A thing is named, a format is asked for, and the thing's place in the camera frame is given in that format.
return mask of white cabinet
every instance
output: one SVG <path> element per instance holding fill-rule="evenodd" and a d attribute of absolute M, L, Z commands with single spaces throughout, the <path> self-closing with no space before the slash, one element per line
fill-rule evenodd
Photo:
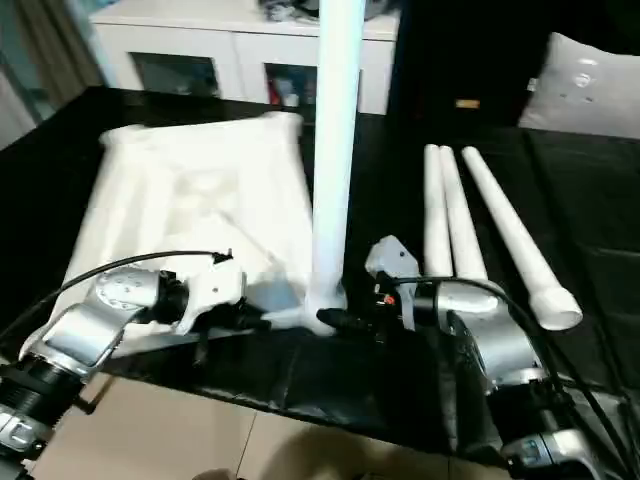
<path fill-rule="evenodd" d="M 244 100 L 231 32 L 95 27 L 120 88 Z"/>
<path fill-rule="evenodd" d="M 289 102 L 309 104 L 315 101 L 317 37 L 237 33 L 234 38 L 246 100 L 287 103 L 288 94 Z M 363 41 L 358 95 L 360 112 L 385 113 L 393 47 L 393 42 Z"/>
<path fill-rule="evenodd" d="M 91 16 L 118 87 L 315 102 L 320 28 L 268 22 L 251 0 L 120 0 Z M 397 15 L 364 25 L 358 110 L 386 111 Z"/>

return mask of vertical white pole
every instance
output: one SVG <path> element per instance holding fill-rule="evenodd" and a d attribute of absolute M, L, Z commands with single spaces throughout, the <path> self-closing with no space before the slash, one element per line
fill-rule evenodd
<path fill-rule="evenodd" d="M 312 275 L 307 314 L 346 307 L 340 286 L 349 203 L 365 0 L 320 1 Z M 316 333 L 332 333 L 314 329 Z"/>

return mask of robotic arm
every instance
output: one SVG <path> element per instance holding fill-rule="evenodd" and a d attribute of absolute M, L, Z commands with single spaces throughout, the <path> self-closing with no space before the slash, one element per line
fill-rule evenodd
<path fill-rule="evenodd" d="M 486 401 L 513 478 L 606 477 L 573 421 L 573 401 L 555 384 L 528 336 L 501 300 L 478 287 L 418 288 L 418 316 L 433 315 L 465 338 L 484 381 Z"/>
<path fill-rule="evenodd" d="M 243 289 L 244 274 L 230 255 L 185 283 L 173 272 L 130 266 L 99 275 L 83 302 L 39 330 L 18 362 L 2 367 L 0 478 L 30 478 L 22 461 L 40 455 L 127 326 L 161 321 L 185 335 L 201 313 L 238 303 Z"/>

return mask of white pvc pipe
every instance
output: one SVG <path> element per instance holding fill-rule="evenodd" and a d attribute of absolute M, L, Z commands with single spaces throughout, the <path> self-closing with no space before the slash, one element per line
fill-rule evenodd
<path fill-rule="evenodd" d="M 346 307 L 340 280 L 365 3 L 320 1 L 312 274 L 305 298 L 313 317 L 319 308 Z"/>
<path fill-rule="evenodd" d="M 576 299 L 558 282 L 480 152 L 467 147 L 462 155 L 529 290 L 531 310 L 540 325 L 565 330 L 580 323 L 582 311 Z"/>
<path fill-rule="evenodd" d="M 450 277 L 453 266 L 437 145 L 427 145 L 424 149 L 424 213 L 424 273 Z"/>
<path fill-rule="evenodd" d="M 456 275 L 473 280 L 487 280 L 487 269 L 451 148 L 440 148 L 440 166 Z"/>

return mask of white pipe end cap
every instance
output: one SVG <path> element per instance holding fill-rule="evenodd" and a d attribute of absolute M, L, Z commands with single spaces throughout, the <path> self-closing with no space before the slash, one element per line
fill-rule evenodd
<path fill-rule="evenodd" d="M 534 293 L 529 306 L 546 330 L 567 330 L 582 321 L 582 310 L 574 296 L 561 286 Z"/>

